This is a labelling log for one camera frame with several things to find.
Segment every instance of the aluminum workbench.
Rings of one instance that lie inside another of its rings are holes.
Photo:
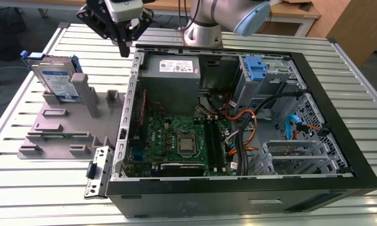
[[[125,92],[133,55],[121,58],[118,48],[85,25],[61,25],[44,53],[74,54],[96,91]],[[181,45],[181,33],[148,29],[136,43]],[[326,39],[241,37],[229,32],[222,33],[222,44],[226,48],[304,53],[377,175],[377,93],[340,46]],[[84,200],[88,161],[25,161],[16,156],[42,106],[42,90],[29,73],[0,119],[0,225],[377,225],[377,191],[310,213],[128,220],[109,200]]]

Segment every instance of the connector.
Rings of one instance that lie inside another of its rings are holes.
[[[317,136],[326,137],[332,131],[326,127],[326,124],[321,125],[321,129],[317,131]]]
[[[297,122],[296,123],[296,130],[298,132],[302,131],[302,132],[308,133],[309,132],[309,127],[308,127],[306,123],[305,122]]]

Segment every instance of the black wire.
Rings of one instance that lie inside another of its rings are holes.
[[[234,143],[238,143],[238,136],[234,137]],[[237,175],[240,176],[244,173],[244,153],[237,150]]]
[[[306,93],[306,91],[301,91],[301,92],[286,92],[286,93],[280,93],[280,94],[274,94],[272,95],[270,97],[268,97],[258,105],[257,107],[254,108],[253,112],[254,112],[254,115],[258,114],[258,112],[262,110],[262,108],[265,108],[265,106],[273,101],[276,100],[277,98],[280,97],[300,97],[304,93]],[[248,156],[246,156],[246,152],[244,150],[244,129],[248,125],[248,123],[250,122],[250,119],[252,119],[252,115],[245,119],[244,121],[244,124],[238,130],[238,133],[237,133],[237,141],[236,141],[236,150],[237,150],[237,153],[244,153],[244,161],[245,159],[248,159]],[[244,172],[242,172],[242,175],[246,175],[248,174],[248,168],[244,167]]]
[[[178,27],[180,27],[180,29],[181,29],[181,20],[180,20],[180,0],[178,0]]]
[[[188,17],[188,5],[186,5],[186,0],[184,0],[184,13],[186,15],[186,24],[189,23],[189,17]]]
[[[216,106],[213,105],[212,101],[210,101],[210,97],[212,97],[212,91],[209,90],[206,93],[206,102],[209,107],[216,111],[216,113],[220,113],[221,111],[216,108]]]
[[[194,23],[196,18],[197,18],[197,14],[198,14],[198,9],[200,9],[200,0],[198,0],[198,2],[197,2],[197,8],[196,8],[196,12],[194,12],[193,19],[192,19],[189,25],[186,26],[186,28],[185,28],[182,31],[185,31],[185,30],[192,26],[192,24]]]
[[[272,21],[272,11],[269,10],[268,20],[265,22],[262,31],[257,32],[257,34],[262,34],[268,30],[269,25],[270,25],[270,21]]]
[[[164,28],[164,26],[166,26],[168,24],[169,24],[169,22],[170,22],[170,20],[172,20],[172,18],[173,18],[173,16],[170,16],[170,18],[169,18],[169,20],[168,20],[168,22],[165,23],[165,24],[160,24],[158,26],[160,26],[160,28]]]

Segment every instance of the blue drive latch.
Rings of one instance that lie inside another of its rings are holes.
[[[246,56],[245,65],[252,81],[262,81],[266,75],[266,64],[258,56]]]

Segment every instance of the floor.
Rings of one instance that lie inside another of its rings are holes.
[[[26,30],[17,35],[22,49],[29,52],[40,52],[45,47],[60,22],[80,23],[74,13],[76,12],[66,10],[49,10],[49,17],[42,19],[37,9],[24,8],[22,18],[26,24]],[[178,27],[177,16],[156,15],[156,17],[156,22],[152,24],[152,27]],[[10,62],[0,61],[0,68],[1,67],[24,67],[24,63],[21,60]],[[372,55],[360,69],[377,90],[377,54]],[[0,70],[0,105],[10,101],[26,74],[28,70],[21,68]],[[0,117],[5,107],[6,105],[0,107]]]

